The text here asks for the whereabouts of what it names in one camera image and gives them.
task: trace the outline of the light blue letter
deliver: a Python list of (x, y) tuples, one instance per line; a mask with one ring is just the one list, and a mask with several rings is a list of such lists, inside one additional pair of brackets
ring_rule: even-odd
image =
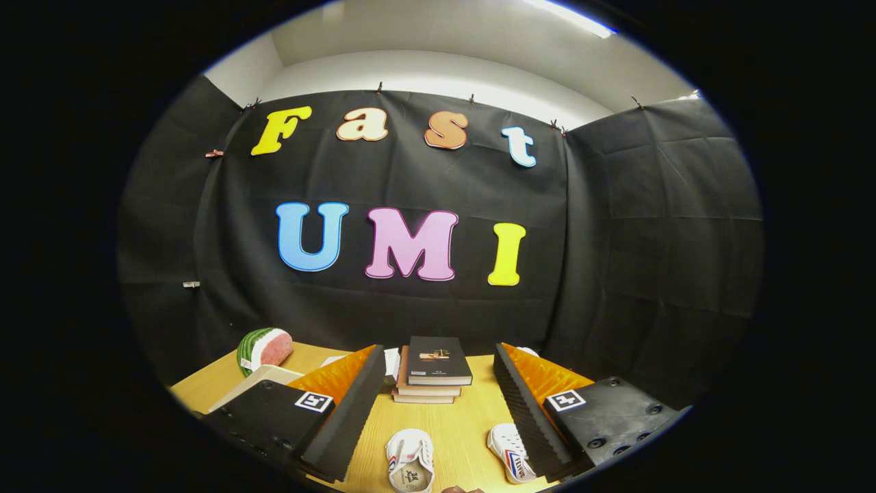
[(301, 227), (310, 208), (299, 202), (277, 206), (279, 257), (287, 266), (314, 272), (331, 267), (341, 252), (341, 218), (350, 211), (347, 204), (326, 202), (316, 211), (322, 216), (322, 250), (309, 254), (301, 248)]
[(508, 151), (517, 164), (527, 168), (535, 166), (535, 158), (526, 152), (526, 144), (533, 144), (532, 137), (523, 133), (523, 129), (518, 126), (503, 128), (502, 135), (508, 138)]

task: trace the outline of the ceiling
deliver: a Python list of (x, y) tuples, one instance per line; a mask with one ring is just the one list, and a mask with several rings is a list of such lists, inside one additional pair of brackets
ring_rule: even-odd
[(272, 32), (285, 66), (371, 50), (429, 50), (511, 65), (611, 111), (688, 95), (679, 75), (613, 34), (601, 39), (520, 0), (344, 0)]

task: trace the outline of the letter m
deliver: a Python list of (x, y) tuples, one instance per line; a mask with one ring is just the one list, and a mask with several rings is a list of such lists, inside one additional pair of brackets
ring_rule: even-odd
[(432, 211), (423, 221), (416, 236), (411, 236), (398, 209), (380, 207), (368, 212), (374, 223), (374, 255), (365, 268), (369, 277), (385, 279), (395, 274), (389, 265), (389, 253), (395, 257), (401, 274), (408, 277), (421, 256), (423, 267), (417, 276), (427, 281), (449, 281), (454, 277), (450, 268), (450, 235), (459, 217), (453, 212)]

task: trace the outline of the wooden table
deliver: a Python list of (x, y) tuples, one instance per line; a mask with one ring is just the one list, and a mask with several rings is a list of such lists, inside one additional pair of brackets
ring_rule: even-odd
[[(197, 373), (172, 386), (171, 391), (188, 409), (207, 413), (207, 409), (243, 381), (232, 351)], [(280, 366), (306, 374), (329, 356), (350, 354), (326, 347), (295, 342), (294, 352)], [(499, 423), (512, 423), (502, 391), (492, 372), (492, 355), (467, 358), (473, 382), (463, 387), (463, 394), (453, 404), (401, 404), (392, 396), (380, 394), (371, 414), (344, 482), (326, 483), (350, 493), (393, 493), (388, 479), (386, 442), (398, 430), (420, 428), (434, 443), (435, 480), (433, 493), (459, 486), (466, 491), (480, 488), (484, 493), (531, 493), (549, 484), (544, 477), (524, 484), (511, 484), (505, 467), (486, 446), (487, 433)]]

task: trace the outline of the stack of books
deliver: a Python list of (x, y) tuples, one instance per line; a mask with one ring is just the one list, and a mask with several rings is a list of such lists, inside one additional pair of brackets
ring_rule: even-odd
[(401, 348), (392, 399), (397, 403), (452, 404), (471, 385), (471, 369), (455, 337), (413, 336)]

